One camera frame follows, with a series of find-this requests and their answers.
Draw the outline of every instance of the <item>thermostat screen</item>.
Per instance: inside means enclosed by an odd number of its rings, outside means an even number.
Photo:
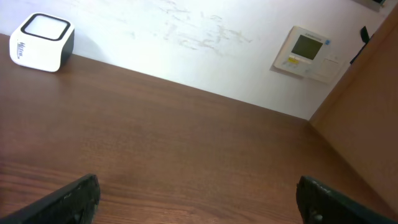
[[[321,49],[323,43],[300,35],[296,44],[293,47],[292,53],[303,56],[305,58],[313,60],[319,49]]]

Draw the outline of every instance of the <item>yellow button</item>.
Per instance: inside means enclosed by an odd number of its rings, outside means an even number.
[[[287,61],[290,62],[290,63],[295,63],[295,64],[299,63],[299,61],[294,59],[294,58],[289,58]]]

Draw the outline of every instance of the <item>white wall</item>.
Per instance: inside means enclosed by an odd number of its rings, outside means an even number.
[[[359,30],[372,34],[395,3],[377,13],[350,0],[0,0],[0,33],[53,14],[75,24],[74,54],[309,119],[338,78],[270,70],[289,30],[327,36],[350,60]]]

